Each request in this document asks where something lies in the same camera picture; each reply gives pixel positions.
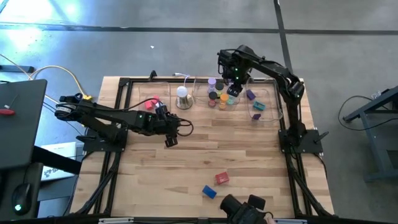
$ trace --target blue block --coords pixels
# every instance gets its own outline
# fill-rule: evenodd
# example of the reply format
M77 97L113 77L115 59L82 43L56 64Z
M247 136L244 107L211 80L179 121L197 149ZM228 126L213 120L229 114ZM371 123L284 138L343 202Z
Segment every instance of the blue block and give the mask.
M251 90L246 90L246 96L248 96L249 100L253 100L256 97Z
M203 188L202 192L209 196L209 198L214 199L214 197L216 196L217 192L215 192L213 189L211 189L209 186L205 185L205 187Z
M258 101L255 101L253 104L253 107L259 111L263 111L266 109L266 105L264 103L260 103Z

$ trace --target pink block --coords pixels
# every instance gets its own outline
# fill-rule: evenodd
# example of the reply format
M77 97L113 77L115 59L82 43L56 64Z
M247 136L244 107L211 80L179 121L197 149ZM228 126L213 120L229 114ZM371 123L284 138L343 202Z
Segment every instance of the pink block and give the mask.
M152 109L154 109L154 105L152 104L151 101L152 101L152 100L148 100L147 102L144 103L144 104L145 104L145 108L146 108L147 110L152 110Z
M155 99L158 99L158 100L160 100L160 98L159 98L159 96L158 95L154 95L154 97L153 98L155 98ZM152 102L152 104L156 104L157 103L157 100L151 100L151 102Z

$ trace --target gray floor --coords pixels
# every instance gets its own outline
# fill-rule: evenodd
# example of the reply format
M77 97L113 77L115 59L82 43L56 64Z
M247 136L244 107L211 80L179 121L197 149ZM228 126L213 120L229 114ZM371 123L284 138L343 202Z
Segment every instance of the gray floor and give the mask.
M10 0L0 21L116 27L278 28L271 0L32 2ZM280 6L286 29L398 29L397 1L280 0ZM352 95L370 96L398 85L398 36L287 35L287 43L293 70L305 79L314 122L320 131L330 132L323 145L336 214L397 223L398 182L364 183L363 175L375 171L368 141L364 133L342 128L337 112ZM0 53L21 65L67 67L93 96L98 96L105 75L148 75L151 70L159 75L216 74L216 52L240 44L284 62L279 34L0 30ZM49 69L39 77L49 81L47 94L54 98L78 91L63 71ZM2 73L0 79L23 80L25 76ZM364 103L353 100L343 114ZM71 127L56 120L51 112L43 111L37 145L73 141L75 136ZM67 185L65 194L70 192L71 184ZM49 209L55 206L46 204L48 209L43 205L41 216L60 214Z

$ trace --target black desk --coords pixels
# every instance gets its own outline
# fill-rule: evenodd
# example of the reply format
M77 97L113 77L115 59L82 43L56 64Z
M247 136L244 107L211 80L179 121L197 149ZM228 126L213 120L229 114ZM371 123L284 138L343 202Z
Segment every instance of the black desk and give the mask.
M0 198L0 220L36 217L43 166L80 172L81 162L34 146L46 86L46 80L0 84L0 108L8 105L16 112L13 116L0 115L0 172L6 176L1 182L5 190ZM32 184L32 208L17 216L12 211L11 195L23 183L25 171L25 179Z
M28 167L15 168L5 172L5 177L3 180L5 181L5 185L2 192L3 195L0 199L0 221L21 220L37 217L39 208L37 207L37 203L34 202L37 201L37 195L39 194L42 171L43 164L34 163ZM11 205L11 196L14 189L23 182L29 183L32 186L32 208L25 215L16 215L12 210L13 206Z
M0 115L0 170L41 162L79 174L80 162L34 146L46 86L46 80L0 84L0 108L9 105L16 112Z

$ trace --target wooden tabletop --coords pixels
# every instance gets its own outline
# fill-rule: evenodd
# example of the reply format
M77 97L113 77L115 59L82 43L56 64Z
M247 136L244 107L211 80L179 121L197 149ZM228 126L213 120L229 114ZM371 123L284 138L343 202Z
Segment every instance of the wooden tabletop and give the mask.
M99 104L114 107L119 78L104 77ZM192 121L195 129L188 137L179 136L178 145L170 148L165 147L164 136L147 137L129 132L119 166L112 216L226 217L219 209L226 195L233 194L243 202L254 194L266 199L266 210L275 217L293 217L286 162L280 153L277 136L279 122L251 121L245 98L241 98L232 111L212 109L198 100L189 110L180 110L175 105L175 90L179 85L162 84L160 88L134 84L130 105L145 97L159 95L172 113ZM186 86L191 94L193 84ZM170 98L166 97L169 88ZM266 103L263 118L276 117L272 85L253 84L250 89L255 94L266 91L271 96L267 96L272 102ZM124 105L125 96L126 91L121 105ZM302 99L302 120L307 129L313 128L306 93ZM181 133L188 131L185 127L180 130ZM71 212L81 208L97 187L103 157L104 153L95 152L84 160ZM309 189L323 207L333 213L321 162L311 154L302 157ZM221 172L227 172L230 180L217 185L215 175ZM215 199L203 195L201 191L205 185L217 192ZM104 192L101 211L108 197L108 187ZM298 197L304 211L299 190Z

